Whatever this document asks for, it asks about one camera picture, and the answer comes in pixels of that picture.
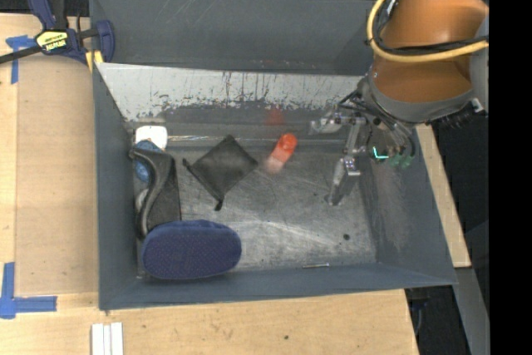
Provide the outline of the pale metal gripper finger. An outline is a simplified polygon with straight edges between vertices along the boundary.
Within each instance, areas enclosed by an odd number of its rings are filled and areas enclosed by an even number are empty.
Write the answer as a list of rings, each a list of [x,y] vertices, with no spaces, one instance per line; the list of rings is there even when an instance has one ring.
[[[310,135],[327,135],[340,131],[342,117],[337,112],[331,112],[317,120],[310,121]]]
[[[331,206],[340,205],[343,198],[351,193],[361,174],[356,158],[352,156],[341,158],[334,167],[327,203]]]

